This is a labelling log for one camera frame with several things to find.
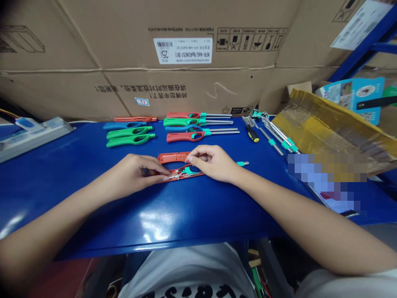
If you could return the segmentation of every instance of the blue table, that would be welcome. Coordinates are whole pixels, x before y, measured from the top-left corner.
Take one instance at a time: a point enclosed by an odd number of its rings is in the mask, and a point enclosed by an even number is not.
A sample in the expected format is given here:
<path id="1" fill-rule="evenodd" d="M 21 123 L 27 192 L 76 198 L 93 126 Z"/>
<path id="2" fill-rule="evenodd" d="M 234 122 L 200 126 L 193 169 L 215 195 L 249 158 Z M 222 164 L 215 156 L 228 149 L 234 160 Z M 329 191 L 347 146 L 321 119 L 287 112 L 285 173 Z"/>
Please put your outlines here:
<path id="1" fill-rule="evenodd" d="M 314 199 L 305 185 L 287 172 L 285 157 L 261 138 L 239 135 L 205 137 L 198 143 L 168 144 L 162 123 L 157 138 L 141 146 L 112 149 L 103 123 L 79 125 L 69 135 L 0 164 L 0 237 L 31 222 L 67 196 L 110 169 L 128 153 L 158 156 L 191 151 L 198 144 L 218 144 L 235 161 L 275 183 Z M 177 168 L 181 163 L 168 165 Z M 397 221 L 397 203 L 371 183 L 356 190 L 368 212 L 352 218 L 358 224 Z M 278 224 L 247 194 L 207 176 L 163 183 L 111 202 L 96 212 L 68 242 L 59 260 L 283 235 Z"/>

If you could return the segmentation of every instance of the screwdriver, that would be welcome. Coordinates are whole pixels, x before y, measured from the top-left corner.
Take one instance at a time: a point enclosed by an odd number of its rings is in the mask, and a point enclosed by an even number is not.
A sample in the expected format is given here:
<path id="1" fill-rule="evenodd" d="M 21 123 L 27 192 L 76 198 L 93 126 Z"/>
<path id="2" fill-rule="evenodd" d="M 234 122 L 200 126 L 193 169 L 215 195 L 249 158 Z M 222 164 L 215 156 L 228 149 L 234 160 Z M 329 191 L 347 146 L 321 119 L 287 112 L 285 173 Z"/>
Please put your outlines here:
<path id="1" fill-rule="evenodd" d="M 244 123 L 245 123 L 245 129 L 246 129 L 247 132 L 248 132 L 249 138 L 250 138 L 251 140 L 253 140 L 254 143 L 259 142 L 258 134 L 257 134 L 256 131 L 253 130 L 252 127 L 250 126 L 249 121 L 248 121 L 248 119 L 247 119 L 248 117 L 242 116 L 241 118 L 243 118 L 243 121 L 244 121 Z"/>

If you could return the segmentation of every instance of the cable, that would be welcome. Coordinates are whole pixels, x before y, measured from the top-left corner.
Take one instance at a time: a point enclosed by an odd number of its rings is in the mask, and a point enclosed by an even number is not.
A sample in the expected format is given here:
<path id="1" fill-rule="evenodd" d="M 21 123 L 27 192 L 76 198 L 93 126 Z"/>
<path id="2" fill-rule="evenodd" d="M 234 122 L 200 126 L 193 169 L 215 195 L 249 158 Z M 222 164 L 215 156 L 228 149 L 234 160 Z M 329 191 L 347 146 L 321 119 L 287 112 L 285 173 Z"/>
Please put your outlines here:
<path id="1" fill-rule="evenodd" d="M 7 114 L 7 115 L 9 115 L 9 116 L 11 116 L 11 117 L 14 117 L 15 119 L 18 119 L 18 118 L 19 118 L 19 116 L 15 115 L 14 113 L 11 113 L 11 112 L 9 112 L 9 111 L 3 110 L 3 109 L 1 109 L 1 108 L 0 108 L 0 111 L 3 112 L 3 113 L 5 113 L 5 114 Z"/>

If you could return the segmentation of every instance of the right hand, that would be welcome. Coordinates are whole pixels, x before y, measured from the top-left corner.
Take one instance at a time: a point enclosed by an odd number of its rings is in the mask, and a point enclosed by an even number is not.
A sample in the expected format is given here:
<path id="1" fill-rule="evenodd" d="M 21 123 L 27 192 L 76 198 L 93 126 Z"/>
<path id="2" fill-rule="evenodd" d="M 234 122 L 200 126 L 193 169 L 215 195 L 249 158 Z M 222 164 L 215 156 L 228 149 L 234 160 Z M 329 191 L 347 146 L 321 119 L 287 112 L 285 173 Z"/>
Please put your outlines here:
<path id="1" fill-rule="evenodd" d="M 242 168 L 219 146 L 199 145 L 186 157 L 186 162 L 213 179 L 232 183 Z"/>

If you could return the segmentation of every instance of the left hand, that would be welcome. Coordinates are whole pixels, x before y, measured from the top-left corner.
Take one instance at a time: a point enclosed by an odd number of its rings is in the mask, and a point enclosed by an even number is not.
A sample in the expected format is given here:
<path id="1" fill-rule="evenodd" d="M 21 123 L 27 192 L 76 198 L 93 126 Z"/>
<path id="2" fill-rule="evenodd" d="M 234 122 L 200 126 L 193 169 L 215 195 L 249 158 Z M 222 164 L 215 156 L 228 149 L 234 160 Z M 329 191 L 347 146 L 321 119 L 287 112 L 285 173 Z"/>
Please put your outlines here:
<path id="1" fill-rule="evenodd" d="M 143 169 L 147 169 L 149 176 L 145 176 Z M 106 204 L 153 184 L 167 181 L 170 179 L 167 175 L 170 174 L 155 157 L 128 154 L 83 190 L 89 191 L 90 197 Z"/>

